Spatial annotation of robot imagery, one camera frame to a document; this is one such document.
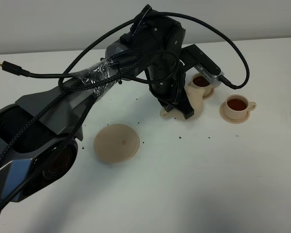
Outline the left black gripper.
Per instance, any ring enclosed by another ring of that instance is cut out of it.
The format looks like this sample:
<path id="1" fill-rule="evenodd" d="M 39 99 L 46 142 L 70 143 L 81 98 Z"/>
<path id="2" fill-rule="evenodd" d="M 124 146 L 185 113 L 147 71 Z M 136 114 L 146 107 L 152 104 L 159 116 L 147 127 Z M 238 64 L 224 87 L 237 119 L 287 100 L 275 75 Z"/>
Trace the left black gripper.
<path id="1" fill-rule="evenodd" d="M 175 65 L 168 67 L 167 64 L 152 64 L 147 69 L 147 79 L 156 81 L 169 75 Z M 185 71 L 183 64 L 178 65 L 177 71 L 167 81 L 150 84 L 149 89 L 153 96 L 160 102 L 166 112 L 173 109 L 180 111 L 185 119 L 194 115 L 194 108 L 191 106 L 188 96 L 184 90 Z"/>

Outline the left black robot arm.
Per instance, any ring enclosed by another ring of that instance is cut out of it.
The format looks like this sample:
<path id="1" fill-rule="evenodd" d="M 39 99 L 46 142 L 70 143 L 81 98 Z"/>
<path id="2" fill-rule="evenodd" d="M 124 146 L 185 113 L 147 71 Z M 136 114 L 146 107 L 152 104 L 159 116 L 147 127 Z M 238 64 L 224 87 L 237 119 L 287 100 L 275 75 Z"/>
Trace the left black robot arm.
<path id="1" fill-rule="evenodd" d="M 25 95 L 0 110 L 0 203 L 19 202 L 64 176 L 83 139 L 91 107 L 116 83 L 146 74 L 145 84 L 166 111 L 185 118 L 194 109 L 184 90 L 185 30 L 169 17 L 136 21 L 82 71 L 58 75 L 60 84 Z"/>

